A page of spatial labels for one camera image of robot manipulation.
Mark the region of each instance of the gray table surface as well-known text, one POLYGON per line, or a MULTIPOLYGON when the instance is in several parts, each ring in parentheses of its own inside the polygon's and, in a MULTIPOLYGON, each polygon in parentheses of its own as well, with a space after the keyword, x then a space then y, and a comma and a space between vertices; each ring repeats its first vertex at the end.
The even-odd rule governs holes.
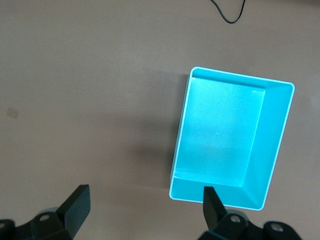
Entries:
MULTIPOLYGON (((218 3, 232 19, 242 2, 218 3)), ((168 193, 201 66, 295 84, 265 207, 244 212, 318 239, 319 22, 317 0, 248 0, 234 25, 209 0, 2 0, 0 219, 21 225, 90 184, 75 239, 197 239, 202 205, 168 193)))

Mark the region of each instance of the wire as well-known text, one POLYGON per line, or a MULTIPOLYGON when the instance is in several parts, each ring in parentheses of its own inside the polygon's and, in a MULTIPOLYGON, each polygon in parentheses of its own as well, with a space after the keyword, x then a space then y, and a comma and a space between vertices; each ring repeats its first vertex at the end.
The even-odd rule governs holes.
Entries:
POLYGON ((221 14, 222 18, 228 23, 228 24, 235 24, 236 22, 238 22, 238 20, 240 19, 241 15, 242 15, 242 12, 244 10, 244 7, 245 7, 245 3, 246 3, 246 0, 243 0, 243 3, 242 3, 242 7, 241 7, 241 11, 240 11, 240 14, 238 16, 238 18, 235 20, 235 21, 229 21, 225 15, 222 13, 219 5, 215 2, 215 0, 210 0, 215 6, 216 8, 218 9, 219 13, 221 14))

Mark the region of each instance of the black cable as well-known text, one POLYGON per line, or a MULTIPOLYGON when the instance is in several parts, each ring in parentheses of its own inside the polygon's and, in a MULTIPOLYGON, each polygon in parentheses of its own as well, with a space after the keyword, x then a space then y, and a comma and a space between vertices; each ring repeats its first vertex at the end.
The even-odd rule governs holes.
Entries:
POLYGON ((215 6, 216 8, 218 9, 219 13, 221 14, 222 18, 228 23, 228 24, 235 24, 236 22, 238 22, 238 20, 240 19, 241 15, 242 15, 242 12, 244 10, 244 7, 245 7, 245 3, 246 3, 246 0, 243 0, 243 3, 242 3, 242 7, 241 7, 241 11, 240 11, 240 14, 238 16, 238 18, 235 20, 235 21, 229 21, 225 15, 222 13, 220 7, 218 6, 218 4, 215 2, 215 0, 210 0, 215 6))

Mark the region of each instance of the cyan plastic tray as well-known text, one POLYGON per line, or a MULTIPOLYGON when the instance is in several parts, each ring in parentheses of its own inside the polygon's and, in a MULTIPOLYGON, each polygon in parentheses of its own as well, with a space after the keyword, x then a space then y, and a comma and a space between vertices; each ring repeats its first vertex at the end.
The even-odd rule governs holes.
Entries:
POLYGON ((295 87, 290 82, 195 67, 184 96, 171 172, 172 199, 264 207, 295 87))

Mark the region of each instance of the screw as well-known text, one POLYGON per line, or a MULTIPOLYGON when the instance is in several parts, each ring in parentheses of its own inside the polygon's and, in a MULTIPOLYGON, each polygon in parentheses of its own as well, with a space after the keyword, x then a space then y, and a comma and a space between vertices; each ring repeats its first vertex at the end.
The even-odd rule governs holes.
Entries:
POLYGON ((271 228, 277 232, 283 232, 284 229, 282 228, 282 226, 278 223, 271 223, 271 228))
POLYGON ((231 221, 234 222, 234 223, 240 223, 241 222, 241 219, 240 217, 238 217, 237 215, 232 215, 230 217, 231 221))
POLYGON ((46 214, 46 215, 43 215, 39 218, 39 221, 45 221, 45 220, 48 220, 50 218, 50 215, 46 214))

